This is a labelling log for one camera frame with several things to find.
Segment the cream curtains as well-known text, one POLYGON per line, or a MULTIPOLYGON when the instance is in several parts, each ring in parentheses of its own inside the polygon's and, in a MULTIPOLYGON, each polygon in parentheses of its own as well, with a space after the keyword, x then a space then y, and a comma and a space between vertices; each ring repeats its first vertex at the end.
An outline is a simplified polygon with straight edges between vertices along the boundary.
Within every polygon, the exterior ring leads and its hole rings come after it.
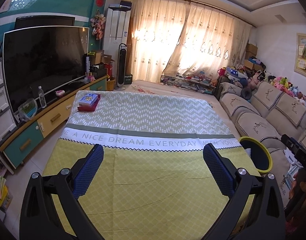
POLYGON ((184 0, 131 0, 129 72, 158 83, 162 75, 206 77, 236 67, 252 30, 221 10, 184 0))

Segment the clear water bottle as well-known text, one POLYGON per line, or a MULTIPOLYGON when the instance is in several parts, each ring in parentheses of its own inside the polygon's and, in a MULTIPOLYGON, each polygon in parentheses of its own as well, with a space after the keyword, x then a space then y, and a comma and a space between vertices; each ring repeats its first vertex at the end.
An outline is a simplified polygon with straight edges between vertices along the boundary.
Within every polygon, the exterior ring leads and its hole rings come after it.
POLYGON ((44 94, 44 91, 43 91, 41 86, 38 87, 38 96, 39 96, 41 107, 46 108, 47 103, 46 103, 46 99, 45 99, 45 94, 44 94))

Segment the glass fish bowl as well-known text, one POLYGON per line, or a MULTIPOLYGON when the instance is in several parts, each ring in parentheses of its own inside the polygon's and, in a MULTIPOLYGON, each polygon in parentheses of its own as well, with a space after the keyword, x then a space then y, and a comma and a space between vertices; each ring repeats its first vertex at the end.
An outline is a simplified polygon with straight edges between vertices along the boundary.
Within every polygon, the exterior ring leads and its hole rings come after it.
POLYGON ((19 116, 21 121, 32 120, 38 110, 37 102, 35 99, 30 98, 18 107, 19 116))

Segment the black tower fan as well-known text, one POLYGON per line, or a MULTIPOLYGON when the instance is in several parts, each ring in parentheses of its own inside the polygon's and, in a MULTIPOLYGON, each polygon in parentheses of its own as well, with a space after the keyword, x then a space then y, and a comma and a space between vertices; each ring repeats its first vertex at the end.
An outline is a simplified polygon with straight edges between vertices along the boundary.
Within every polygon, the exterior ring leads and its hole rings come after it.
POLYGON ((124 90, 125 65, 127 56, 127 45, 121 43, 118 49, 118 64, 117 64, 117 85, 116 90, 124 90))

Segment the pile of plush toys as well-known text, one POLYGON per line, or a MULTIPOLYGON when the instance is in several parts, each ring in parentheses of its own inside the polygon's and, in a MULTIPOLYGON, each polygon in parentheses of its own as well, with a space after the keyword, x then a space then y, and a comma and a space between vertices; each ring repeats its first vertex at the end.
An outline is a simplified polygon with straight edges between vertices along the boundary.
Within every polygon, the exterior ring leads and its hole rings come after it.
POLYGON ((304 95, 297 86, 293 85, 286 77, 268 75, 266 71, 258 70, 252 77, 255 81, 265 81, 280 91, 288 94, 302 105, 306 106, 306 95, 304 95))

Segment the framed wall picture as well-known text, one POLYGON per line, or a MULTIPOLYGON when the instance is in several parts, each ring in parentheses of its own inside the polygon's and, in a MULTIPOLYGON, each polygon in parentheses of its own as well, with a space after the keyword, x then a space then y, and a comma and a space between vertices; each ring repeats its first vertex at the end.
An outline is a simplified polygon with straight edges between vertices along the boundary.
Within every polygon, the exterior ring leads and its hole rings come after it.
POLYGON ((306 77, 306 34, 297 33, 294 71, 306 77))

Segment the low shelf with books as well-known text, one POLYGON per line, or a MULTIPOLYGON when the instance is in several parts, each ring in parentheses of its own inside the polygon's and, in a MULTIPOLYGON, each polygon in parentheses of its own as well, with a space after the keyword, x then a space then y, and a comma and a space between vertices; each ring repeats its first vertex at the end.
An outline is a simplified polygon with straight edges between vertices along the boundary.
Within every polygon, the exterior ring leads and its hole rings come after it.
POLYGON ((212 94, 212 91, 215 88, 208 80, 201 80, 196 78, 188 79, 180 76, 172 77, 161 75, 160 83, 177 88, 192 90, 203 94, 212 94))

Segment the pink small object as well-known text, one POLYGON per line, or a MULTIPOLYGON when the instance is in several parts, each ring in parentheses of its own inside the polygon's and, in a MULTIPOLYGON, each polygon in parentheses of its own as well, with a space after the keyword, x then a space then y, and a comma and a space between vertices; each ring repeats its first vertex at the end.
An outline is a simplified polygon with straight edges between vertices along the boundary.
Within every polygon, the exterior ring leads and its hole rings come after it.
POLYGON ((61 97, 61 96, 63 96, 65 94, 65 91, 64 90, 57 90, 55 92, 55 94, 56 94, 56 96, 61 97))

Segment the large black television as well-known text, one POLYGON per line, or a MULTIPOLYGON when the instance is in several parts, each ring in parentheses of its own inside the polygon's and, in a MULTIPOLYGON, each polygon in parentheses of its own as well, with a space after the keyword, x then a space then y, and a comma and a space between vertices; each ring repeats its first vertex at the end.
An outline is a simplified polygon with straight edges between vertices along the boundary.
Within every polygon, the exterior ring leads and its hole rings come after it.
POLYGON ((2 61, 5 85, 13 113, 28 99, 45 94, 85 74, 89 29, 75 26, 39 26, 4 34, 2 61))

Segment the white drawer unit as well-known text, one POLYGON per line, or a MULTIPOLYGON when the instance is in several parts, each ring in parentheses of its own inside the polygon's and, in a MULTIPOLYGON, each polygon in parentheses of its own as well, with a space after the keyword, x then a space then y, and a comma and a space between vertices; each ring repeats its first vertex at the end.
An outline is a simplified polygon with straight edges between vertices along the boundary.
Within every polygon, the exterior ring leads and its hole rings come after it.
POLYGON ((17 125, 9 105, 4 82, 2 58, 0 58, 0 145, 2 145, 16 129, 17 125))

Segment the blue card box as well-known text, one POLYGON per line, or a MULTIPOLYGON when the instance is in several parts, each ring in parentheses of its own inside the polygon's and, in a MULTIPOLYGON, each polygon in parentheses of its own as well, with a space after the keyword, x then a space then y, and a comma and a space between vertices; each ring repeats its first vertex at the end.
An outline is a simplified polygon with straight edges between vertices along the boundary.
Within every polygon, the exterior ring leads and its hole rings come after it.
POLYGON ((79 106, 91 107, 98 100, 98 94, 88 93, 79 100, 79 106))

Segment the yellow green tablecloth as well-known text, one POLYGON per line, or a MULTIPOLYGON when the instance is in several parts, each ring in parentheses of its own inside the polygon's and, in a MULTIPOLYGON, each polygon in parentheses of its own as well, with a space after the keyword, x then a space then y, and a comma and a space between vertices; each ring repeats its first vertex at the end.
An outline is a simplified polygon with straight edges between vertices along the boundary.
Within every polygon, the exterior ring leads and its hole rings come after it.
POLYGON ((72 167, 95 144, 103 147, 103 162, 79 202, 105 239, 201 239, 228 202, 203 160, 208 143, 257 175, 205 100, 101 92, 96 109, 81 112, 84 95, 77 93, 44 175, 72 167))

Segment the white standing air conditioner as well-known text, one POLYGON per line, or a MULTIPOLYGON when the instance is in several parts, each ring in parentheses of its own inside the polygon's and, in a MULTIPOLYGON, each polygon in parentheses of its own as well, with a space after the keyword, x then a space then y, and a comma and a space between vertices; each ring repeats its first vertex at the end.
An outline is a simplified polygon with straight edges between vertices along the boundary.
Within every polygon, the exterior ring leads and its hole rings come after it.
POLYGON ((107 9, 103 49, 115 62, 118 59, 119 45, 126 44, 128 38, 130 14, 131 10, 128 8, 109 7, 107 9))

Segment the red fire extinguisher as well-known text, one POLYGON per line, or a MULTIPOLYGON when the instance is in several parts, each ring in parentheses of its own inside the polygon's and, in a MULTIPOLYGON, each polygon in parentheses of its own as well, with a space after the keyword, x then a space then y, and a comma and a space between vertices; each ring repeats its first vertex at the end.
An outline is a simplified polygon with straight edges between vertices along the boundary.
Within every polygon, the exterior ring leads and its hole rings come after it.
POLYGON ((105 68, 107 70, 107 75, 109 76, 109 79, 114 80, 112 63, 105 64, 105 68))

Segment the teal yellow tv cabinet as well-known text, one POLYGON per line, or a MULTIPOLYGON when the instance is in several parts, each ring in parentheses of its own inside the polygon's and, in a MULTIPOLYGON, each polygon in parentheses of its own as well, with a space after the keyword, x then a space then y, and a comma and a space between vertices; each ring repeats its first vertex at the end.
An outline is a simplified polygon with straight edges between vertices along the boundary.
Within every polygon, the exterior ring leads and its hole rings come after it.
POLYGON ((60 126, 71 114, 75 95, 80 90, 106 90, 106 82, 109 77, 105 75, 80 88, 66 92, 46 108, 37 113, 34 118, 25 122, 9 135, 0 146, 0 152, 10 164, 10 172, 24 161, 24 159, 41 143, 47 136, 60 126))

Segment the beige sofa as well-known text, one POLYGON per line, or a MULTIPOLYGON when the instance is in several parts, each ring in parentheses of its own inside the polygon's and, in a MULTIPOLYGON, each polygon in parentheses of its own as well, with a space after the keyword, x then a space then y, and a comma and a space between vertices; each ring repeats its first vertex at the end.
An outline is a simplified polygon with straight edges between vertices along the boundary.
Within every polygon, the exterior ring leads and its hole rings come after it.
POLYGON ((296 139, 306 149, 306 107, 288 94, 267 82, 260 82, 250 100, 241 96, 241 88, 221 83, 218 101, 242 136, 256 139, 272 157, 272 173, 276 176, 283 203, 289 201, 289 187, 285 176, 291 164, 281 136, 296 139))

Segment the pink artificial flowers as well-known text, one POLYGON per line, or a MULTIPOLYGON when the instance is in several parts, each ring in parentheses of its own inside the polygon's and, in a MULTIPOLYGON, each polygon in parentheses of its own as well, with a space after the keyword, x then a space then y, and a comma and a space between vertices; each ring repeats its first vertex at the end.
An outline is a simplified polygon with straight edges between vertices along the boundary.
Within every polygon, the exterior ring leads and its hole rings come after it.
POLYGON ((106 17, 97 10, 96 14, 91 18, 92 35, 96 40, 101 40, 104 35, 106 17))

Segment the stacked cardboard boxes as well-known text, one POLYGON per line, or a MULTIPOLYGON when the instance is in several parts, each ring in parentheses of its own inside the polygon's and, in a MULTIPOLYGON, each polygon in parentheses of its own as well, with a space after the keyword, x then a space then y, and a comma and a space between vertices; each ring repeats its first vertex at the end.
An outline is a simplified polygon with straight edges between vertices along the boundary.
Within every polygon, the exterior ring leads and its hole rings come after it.
POLYGON ((244 66, 249 70, 263 71, 266 69, 265 64, 257 58, 257 46, 248 43, 246 46, 246 53, 244 58, 244 66))

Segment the yellow rimmed trash bin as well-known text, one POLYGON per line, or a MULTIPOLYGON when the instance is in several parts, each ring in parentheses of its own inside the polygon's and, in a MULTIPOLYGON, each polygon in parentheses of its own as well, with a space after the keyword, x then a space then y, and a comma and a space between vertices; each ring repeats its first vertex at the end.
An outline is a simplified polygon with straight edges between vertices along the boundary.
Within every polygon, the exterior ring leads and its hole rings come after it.
POLYGON ((267 174, 272 169, 272 158, 267 148, 251 137, 240 137, 239 143, 245 149, 260 174, 267 174))

